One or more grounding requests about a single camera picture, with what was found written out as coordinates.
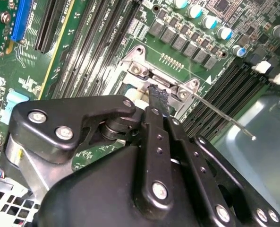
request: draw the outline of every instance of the chip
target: chip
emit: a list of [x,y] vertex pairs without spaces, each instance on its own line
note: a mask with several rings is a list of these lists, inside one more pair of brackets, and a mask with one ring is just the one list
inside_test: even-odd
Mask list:
[[185,35],[189,29],[190,27],[188,25],[183,25],[181,29],[181,33]]
[[214,46],[211,50],[211,53],[216,54],[216,52],[219,50],[220,48],[218,46]]
[[197,40],[197,38],[198,38],[199,36],[200,36],[200,34],[199,34],[199,33],[194,32],[194,33],[193,33],[193,35],[191,36],[191,38],[190,38],[190,39],[191,39],[192,41],[196,41],[196,40]]
[[255,28],[250,26],[249,29],[246,31],[246,34],[251,35],[254,31],[255,31]]
[[278,56],[280,56],[280,46],[277,47],[277,49],[274,51],[274,53]]
[[258,41],[262,44],[265,44],[268,41],[268,36],[266,34],[262,34],[259,38]]
[[265,51],[263,46],[257,47],[257,49],[253,52],[261,56],[261,58],[264,58],[267,55],[267,52]]
[[204,64],[204,67],[208,70],[212,69],[213,66],[217,63],[217,59],[214,56],[210,56],[210,58]]
[[223,12],[228,7],[229,2],[227,0],[220,0],[219,3],[215,6],[216,10],[219,12]]
[[166,27],[165,28],[165,32],[163,33],[162,37],[161,37],[161,40],[164,42],[164,43],[167,43],[169,44],[173,37],[175,36],[177,32],[172,28],[172,27]]
[[192,57],[196,49],[197,45],[195,45],[193,42],[190,42],[188,44],[188,47],[184,50],[184,55],[186,55],[187,57]]
[[153,25],[149,29],[149,33],[155,37],[159,37],[161,30],[164,27],[164,23],[160,20],[155,20]]
[[238,40],[238,45],[246,46],[248,42],[249,42],[249,36],[242,35],[241,38]]
[[170,26],[175,27],[175,25],[177,24],[178,19],[176,17],[173,17],[169,23]]
[[205,60],[205,58],[206,58],[207,56],[208,56],[208,53],[207,53],[205,50],[201,49],[201,50],[197,53],[197,55],[193,58],[193,60],[194,60],[195,62],[201,64],[201,63]]
[[158,18],[161,19],[161,20],[164,20],[166,14],[167,14],[167,12],[164,9],[161,9],[159,14],[158,14]]
[[201,43],[201,46],[202,46],[203,48],[206,48],[206,47],[208,46],[209,43],[210,43],[210,41],[209,41],[208,39],[204,39],[204,40],[202,41],[202,43]]
[[182,48],[185,46],[185,43],[187,42],[187,39],[183,35],[179,35],[177,39],[175,40],[172,47],[178,51],[182,50]]

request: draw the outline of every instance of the black bracket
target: black bracket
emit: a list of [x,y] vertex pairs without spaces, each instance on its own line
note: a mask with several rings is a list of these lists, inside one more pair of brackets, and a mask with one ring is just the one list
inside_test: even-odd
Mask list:
[[[34,111],[43,113],[47,120],[32,122],[28,115]],[[75,152],[96,145],[92,139],[101,141],[98,128],[105,120],[130,117],[135,112],[134,104],[118,95],[25,102],[15,106],[9,133],[25,149],[49,162],[61,164],[70,160]],[[55,131],[61,126],[72,130],[71,139],[57,137]]]

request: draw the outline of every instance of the white connector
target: white connector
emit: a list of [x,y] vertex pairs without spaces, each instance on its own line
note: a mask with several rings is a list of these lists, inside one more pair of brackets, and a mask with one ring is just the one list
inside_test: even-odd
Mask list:
[[271,67],[271,64],[267,61],[262,61],[260,63],[258,63],[257,65],[253,66],[252,69],[259,72],[259,73],[262,73],[262,74],[265,74],[266,71]]
[[280,73],[277,74],[273,79],[269,79],[270,82],[280,85]]

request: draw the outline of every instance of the green circuit board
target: green circuit board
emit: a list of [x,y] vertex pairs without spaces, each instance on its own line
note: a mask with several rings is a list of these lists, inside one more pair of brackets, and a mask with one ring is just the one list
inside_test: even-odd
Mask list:
[[[18,0],[0,0],[0,18],[10,15],[9,24],[0,20],[0,118],[5,113],[7,95],[16,91],[29,100],[115,94],[122,86],[124,74],[114,74],[119,62],[135,46],[146,49],[145,60],[156,69],[185,83],[200,80],[198,94],[204,96],[225,69],[234,61],[234,45],[247,52],[259,50],[267,59],[280,65],[280,40],[272,35],[280,25],[280,1],[275,0],[194,0],[203,15],[187,16],[187,7],[177,9],[172,0],[66,0],[59,23],[47,52],[35,50],[42,18],[49,0],[34,0],[27,19],[24,38],[11,40],[18,11]],[[206,15],[217,18],[214,29],[202,26]],[[151,31],[161,21],[158,34]],[[228,41],[217,37],[221,26],[230,27]],[[184,48],[174,49],[174,40],[166,41],[170,28],[182,35],[216,62],[210,69],[185,55]],[[197,105],[193,102],[185,119]],[[0,148],[7,135],[7,124],[0,122]],[[80,153],[74,161],[78,169],[113,151],[117,146],[94,148]]]

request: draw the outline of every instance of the ram slot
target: ram slot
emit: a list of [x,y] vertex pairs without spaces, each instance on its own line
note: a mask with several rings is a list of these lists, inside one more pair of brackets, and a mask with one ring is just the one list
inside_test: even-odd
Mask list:
[[[239,66],[239,63],[233,62],[204,98],[234,117],[265,86],[259,77],[254,77],[245,65]],[[189,137],[200,134],[212,140],[227,123],[228,121],[199,103],[183,122],[183,126]]]
[[129,29],[130,24],[136,16],[139,8],[140,4],[133,2],[133,4],[129,6],[124,12],[124,14],[127,16],[125,16],[121,21],[120,27],[116,32],[112,44],[105,54],[106,58],[103,59],[99,73],[95,78],[95,82],[93,83],[92,87],[88,89],[87,93],[82,94],[82,96],[98,96],[102,94],[103,90],[107,86],[106,80],[103,80],[103,76],[105,75],[108,67],[111,65],[111,62],[114,60],[122,40],[124,39],[124,34],[126,34],[127,30]]
[[76,80],[76,69],[84,62],[85,49],[92,42],[95,31],[99,27],[99,20],[108,6],[107,0],[90,1],[80,20],[80,25],[75,32],[74,41],[61,70],[61,78],[56,86],[52,98],[63,98],[70,92]]
[[95,49],[93,51],[93,55],[91,55],[91,58],[89,60],[89,63],[87,64],[86,70],[84,71],[82,75],[82,80],[80,83],[78,83],[77,88],[74,90],[70,96],[72,97],[81,97],[83,95],[83,91],[85,90],[87,83],[92,76],[92,72],[94,69],[96,69],[96,64],[98,63],[98,60],[101,59],[101,56],[103,56],[103,51],[105,48],[107,48],[110,43],[109,39],[113,32],[113,28],[116,26],[117,21],[120,17],[121,11],[126,5],[126,0],[117,0],[115,2],[114,7],[112,8],[110,14],[108,15],[108,19],[105,22],[105,32],[104,34],[100,35],[98,38],[98,41],[96,42]]
[[61,13],[65,6],[66,0],[49,0],[45,14],[42,18],[42,23],[38,31],[35,50],[42,53],[47,53],[51,49],[51,45],[57,30],[58,23],[61,18]]

